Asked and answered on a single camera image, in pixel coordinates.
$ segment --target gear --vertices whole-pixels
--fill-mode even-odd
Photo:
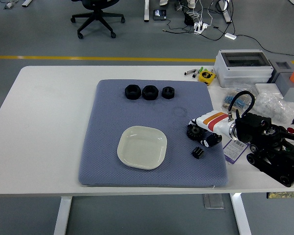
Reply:
[[[204,133],[204,129],[200,128],[197,125],[189,124],[187,126],[186,135],[188,138],[190,138],[193,141],[201,141],[203,133]]]

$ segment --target orange stripe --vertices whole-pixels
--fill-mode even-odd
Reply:
[[[215,125],[216,125],[219,121],[221,121],[221,120],[223,120],[223,119],[225,119],[225,118],[227,118],[227,117],[228,117],[228,114],[223,114],[223,115],[217,117],[216,119],[214,119],[213,121],[211,121],[211,122],[209,123],[209,125],[208,125],[208,129],[211,130],[211,131],[213,132],[213,131],[214,131],[214,127],[215,127]]]
[[[208,117],[207,119],[205,119],[205,120],[203,121],[203,123],[204,123],[205,125],[207,125],[208,122],[210,122],[212,119],[215,119],[216,117],[219,117],[219,116],[221,116],[222,114],[225,114],[225,113],[220,112],[220,113],[217,113],[217,114],[213,114],[212,116],[210,116],[210,117]]]

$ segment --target black nut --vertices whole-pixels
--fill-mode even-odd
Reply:
[[[174,97],[174,88],[173,87],[164,87],[162,89],[162,97],[165,99],[172,99]]]
[[[138,99],[142,94],[139,86],[135,84],[128,85],[125,89],[125,96],[128,99]]]
[[[155,100],[158,94],[159,90],[153,85],[145,86],[143,89],[143,97],[145,100]]]

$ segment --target clear plastic bag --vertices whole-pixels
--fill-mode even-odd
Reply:
[[[290,124],[294,115],[294,109],[288,102],[270,93],[260,93],[256,97],[253,110],[261,116],[271,118],[272,122],[281,124]]]

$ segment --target pen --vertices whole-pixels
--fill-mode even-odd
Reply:
[[[185,73],[184,73],[184,75],[189,75],[189,74],[191,74],[191,73],[193,73],[193,72],[195,72],[196,70],[189,70],[189,71],[186,71]]]

